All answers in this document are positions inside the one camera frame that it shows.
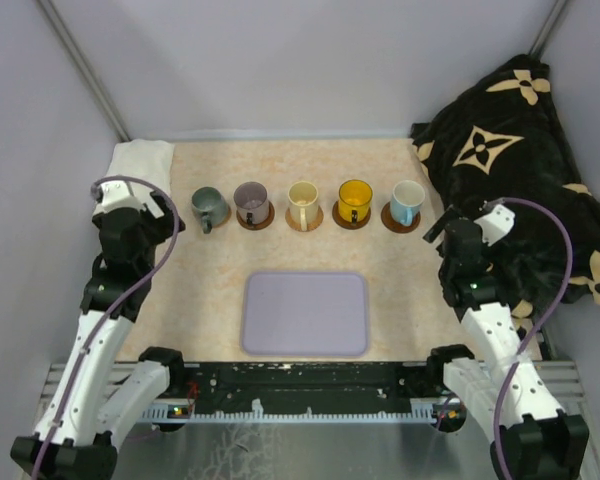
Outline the woven rattan coaster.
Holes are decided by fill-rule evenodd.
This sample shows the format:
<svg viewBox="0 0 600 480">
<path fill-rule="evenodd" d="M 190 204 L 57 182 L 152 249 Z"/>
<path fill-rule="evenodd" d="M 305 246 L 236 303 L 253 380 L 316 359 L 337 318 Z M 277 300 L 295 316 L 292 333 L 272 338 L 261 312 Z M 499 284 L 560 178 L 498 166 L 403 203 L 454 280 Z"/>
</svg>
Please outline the woven rattan coaster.
<svg viewBox="0 0 600 480">
<path fill-rule="evenodd" d="M 310 213 L 310 211 L 307 208 L 304 207 L 300 207 L 298 209 L 298 213 L 299 213 L 299 218 L 301 220 L 305 220 L 305 223 L 298 223 L 294 220 L 294 217 L 292 216 L 292 212 L 291 212 L 291 208 L 288 208 L 285 212 L 285 221 L 288 224 L 288 226 L 297 231 L 297 232 L 311 232 L 313 230 L 316 230 L 323 222 L 324 220 L 324 213 L 323 210 L 320 206 L 317 207 L 317 210 L 314 214 L 314 216 L 311 218 L 311 222 L 309 222 L 309 217 L 308 214 Z"/>
<path fill-rule="evenodd" d="M 217 222 L 216 224 L 212 225 L 212 230 L 215 230 L 215 229 L 220 228 L 221 226 L 225 225 L 230 220 L 231 215 L 232 215 L 231 210 L 229 210 L 222 221 Z"/>
</svg>

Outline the amber yellow glass mug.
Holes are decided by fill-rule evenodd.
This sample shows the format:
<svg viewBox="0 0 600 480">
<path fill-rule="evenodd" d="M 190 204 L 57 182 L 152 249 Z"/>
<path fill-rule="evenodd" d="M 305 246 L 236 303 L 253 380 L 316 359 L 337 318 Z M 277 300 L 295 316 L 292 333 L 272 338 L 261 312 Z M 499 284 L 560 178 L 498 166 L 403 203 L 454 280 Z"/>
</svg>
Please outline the amber yellow glass mug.
<svg viewBox="0 0 600 480">
<path fill-rule="evenodd" d="M 350 224 L 362 222 L 370 212 L 372 198 L 373 190 L 365 181 L 345 181 L 339 188 L 339 216 Z"/>
</svg>

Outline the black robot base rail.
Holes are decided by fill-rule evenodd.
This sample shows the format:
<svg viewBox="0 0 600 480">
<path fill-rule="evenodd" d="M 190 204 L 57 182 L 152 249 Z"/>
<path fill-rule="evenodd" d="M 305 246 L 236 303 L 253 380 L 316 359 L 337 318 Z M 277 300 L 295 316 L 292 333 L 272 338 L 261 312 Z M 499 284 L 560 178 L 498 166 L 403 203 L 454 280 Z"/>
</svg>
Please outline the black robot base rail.
<svg viewBox="0 0 600 480">
<path fill-rule="evenodd" d="M 187 423 L 402 423 L 444 433 L 466 418 L 424 364 L 409 362 L 190 363 L 183 385 L 141 416 L 163 431 Z"/>
</svg>

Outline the cream yellow mug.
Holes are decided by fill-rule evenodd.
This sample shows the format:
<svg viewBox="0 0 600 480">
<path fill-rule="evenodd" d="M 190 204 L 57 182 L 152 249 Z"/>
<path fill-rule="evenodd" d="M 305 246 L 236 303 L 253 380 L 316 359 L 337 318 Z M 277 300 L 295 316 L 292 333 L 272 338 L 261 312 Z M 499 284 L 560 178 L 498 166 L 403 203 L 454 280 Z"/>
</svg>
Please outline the cream yellow mug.
<svg viewBox="0 0 600 480">
<path fill-rule="evenodd" d="M 289 188 L 290 218 L 301 231 L 308 231 L 309 226 L 316 221 L 319 213 L 318 198 L 318 189 L 311 182 L 299 181 Z"/>
</svg>

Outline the white mug blue handle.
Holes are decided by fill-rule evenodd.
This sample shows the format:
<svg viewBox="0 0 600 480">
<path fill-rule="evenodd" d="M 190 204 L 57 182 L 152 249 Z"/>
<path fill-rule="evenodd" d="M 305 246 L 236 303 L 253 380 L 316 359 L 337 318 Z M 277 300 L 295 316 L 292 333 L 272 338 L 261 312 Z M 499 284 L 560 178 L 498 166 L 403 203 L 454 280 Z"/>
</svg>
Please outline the white mug blue handle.
<svg viewBox="0 0 600 480">
<path fill-rule="evenodd" d="M 426 198 L 424 187 L 412 180 L 397 183 L 390 201 L 391 218 L 399 225 L 410 227 Z"/>
</svg>

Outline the grey green mug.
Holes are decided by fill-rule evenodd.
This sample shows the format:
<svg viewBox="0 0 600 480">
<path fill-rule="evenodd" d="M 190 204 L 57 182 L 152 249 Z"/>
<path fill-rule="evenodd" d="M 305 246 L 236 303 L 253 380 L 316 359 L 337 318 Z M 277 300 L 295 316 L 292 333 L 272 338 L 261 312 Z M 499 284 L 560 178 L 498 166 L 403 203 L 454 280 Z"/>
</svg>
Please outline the grey green mug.
<svg viewBox="0 0 600 480">
<path fill-rule="evenodd" d="M 209 234 L 212 225 L 222 221 L 230 210 L 220 191 L 210 186 L 199 188 L 193 193 L 191 207 L 204 234 Z"/>
</svg>

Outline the dark wooden coaster back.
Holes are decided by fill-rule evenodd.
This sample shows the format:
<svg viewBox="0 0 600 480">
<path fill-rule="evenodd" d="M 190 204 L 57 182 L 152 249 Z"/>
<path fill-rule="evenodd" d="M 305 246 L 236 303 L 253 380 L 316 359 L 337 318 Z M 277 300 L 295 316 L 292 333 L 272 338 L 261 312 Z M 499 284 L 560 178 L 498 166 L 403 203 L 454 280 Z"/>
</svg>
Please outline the dark wooden coaster back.
<svg viewBox="0 0 600 480">
<path fill-rule="evenodd" d="M 381 220 L 382 220 L 383 225 L 391 232 L 394 232 L 397 234 L 407 234 L 418 228 L 420 221 L 421 221 L 421 214 L 417 213 L 416 216 L 414 217 L 413 222 L 409 226 L 404 226 L 404 225 L 400 224 L 399 222 L 396 222 L 393 219 L 393 217 L 391 216 L 391 213 L 390 213 L 390 203 L 387 202 L 384 205 L 384 207 L 382 208 Z"/>
</svg>

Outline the smoky purple glass mug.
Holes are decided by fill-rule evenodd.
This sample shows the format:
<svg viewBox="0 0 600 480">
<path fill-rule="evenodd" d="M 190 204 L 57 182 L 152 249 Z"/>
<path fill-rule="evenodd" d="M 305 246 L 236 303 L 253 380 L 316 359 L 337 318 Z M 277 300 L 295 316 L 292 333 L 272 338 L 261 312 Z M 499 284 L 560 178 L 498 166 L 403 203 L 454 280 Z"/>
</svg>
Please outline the smoky purple glass mug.
<svg viewBox="0 0 600 480">
<path fill-rule="evenodd" d="M 248 226 L 263 223 L 269 216 L 269 198 L 264 185 L 250 181 L 239 185 L 234 191 L 237 213 Z"/>
</svg>

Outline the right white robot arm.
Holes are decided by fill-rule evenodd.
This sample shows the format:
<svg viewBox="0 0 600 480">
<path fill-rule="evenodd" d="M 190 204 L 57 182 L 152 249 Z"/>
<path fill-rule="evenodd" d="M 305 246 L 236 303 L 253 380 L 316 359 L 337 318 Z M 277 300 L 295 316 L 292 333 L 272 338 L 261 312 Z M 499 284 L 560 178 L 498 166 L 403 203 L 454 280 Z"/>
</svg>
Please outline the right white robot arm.
<svg viewBox="0 0 600 480">
<path fill-rule="evenodd" d="M 464 345 L 438 347 L 427 360 L 426 380 L 436 394 L 452 394 L 479 424 L 500 479 L 576 479 L 589 428 L 566 412 L 550 392 L 520 338 L 501 282 L 488 269 L 487 250 L 513 229 L 504 201 L 489 202 L 471 219 L 450 206 L 425 233 L 439 240 L 438 278 L 443 298 L 483 353 Z"/>
</svg>

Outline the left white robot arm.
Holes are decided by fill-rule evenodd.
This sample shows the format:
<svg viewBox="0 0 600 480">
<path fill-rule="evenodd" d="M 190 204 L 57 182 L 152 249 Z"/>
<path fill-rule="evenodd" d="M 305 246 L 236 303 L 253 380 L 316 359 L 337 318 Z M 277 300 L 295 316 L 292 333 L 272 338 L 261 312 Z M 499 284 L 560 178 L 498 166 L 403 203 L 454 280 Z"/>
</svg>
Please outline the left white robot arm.
<svg viewBox="0 0 600 480">
<path fill-rule="evenodd" d="M 188 384 L 180 351 L 151 346 L 130 376 L 105 394 L 115 359 L 185 224 L 169 196 L 152 188 L 155 216 L 134 196 L 93 218 L 101 251 L 84 288 L 74 345 L 45 413 L 29 436 L 15 438 L 11 459 L 33 479 L 109 479 L 119 450 L 141 414 L 160 395 Z"/>
</svg>

